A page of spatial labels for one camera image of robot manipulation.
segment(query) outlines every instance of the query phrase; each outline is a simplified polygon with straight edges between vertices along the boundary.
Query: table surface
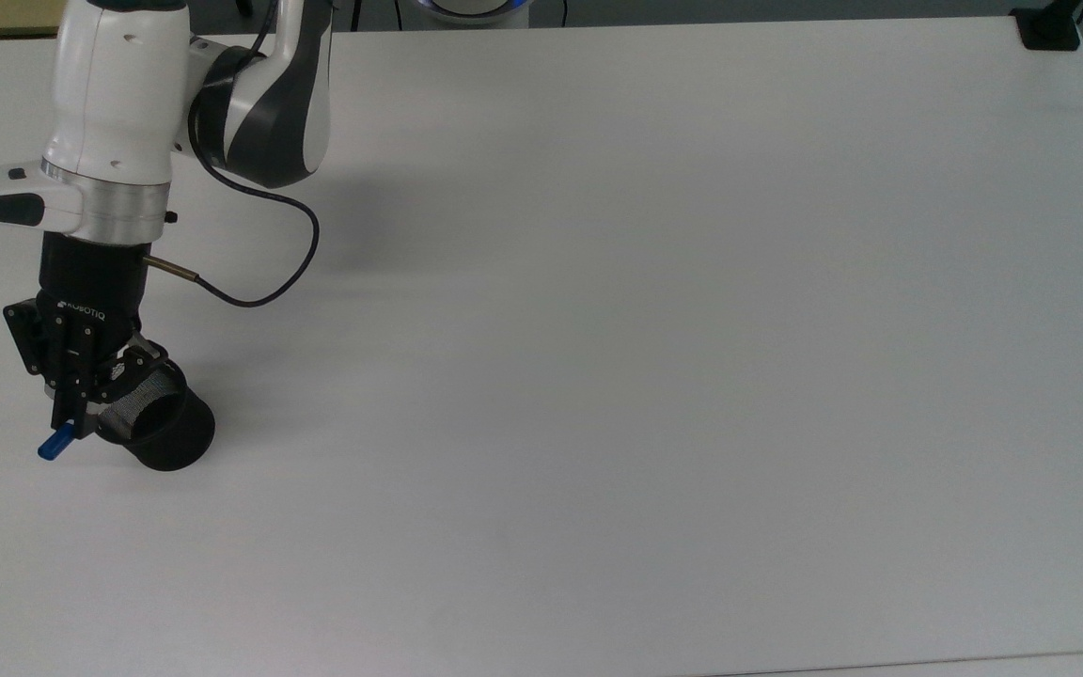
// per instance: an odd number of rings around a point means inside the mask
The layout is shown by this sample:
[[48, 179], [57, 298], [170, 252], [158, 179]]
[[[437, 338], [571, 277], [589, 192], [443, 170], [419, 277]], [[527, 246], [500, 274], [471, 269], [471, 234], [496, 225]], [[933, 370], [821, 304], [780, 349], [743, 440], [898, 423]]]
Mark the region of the table surface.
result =
[[[0, 162], [52, 123], [0, 43]], [[270, 308], [151, 275], [218, 419], [35, 457], [0, 674], [641, 676], [1083, 652], [1083, 48], [1008, 17], [339, 35]], [[158, 256], [306, 224], [175, 158]], [[0, 310], [39, 237], [0, 227]]]

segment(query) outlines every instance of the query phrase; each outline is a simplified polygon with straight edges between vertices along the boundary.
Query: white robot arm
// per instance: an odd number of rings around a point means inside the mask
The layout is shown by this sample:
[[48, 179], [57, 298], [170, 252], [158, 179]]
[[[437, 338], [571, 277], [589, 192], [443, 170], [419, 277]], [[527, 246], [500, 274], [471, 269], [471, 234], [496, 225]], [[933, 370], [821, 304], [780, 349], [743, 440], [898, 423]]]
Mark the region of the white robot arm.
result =
[[44, 232], [38, 295], [3, 309], [53, 399], [41, 457], [95, 432], [177, 470], [210, 445], [210, 408], [139, 334], [139, 303], [151, 245], [174, 218], [172, 151], [271, 188], [324, 158], [331, 3], [275, 10], [266, 56], [193, 38], [184, 0], [68, 0], [52, 138], [38, 160], [0, 167], [0, 223]]

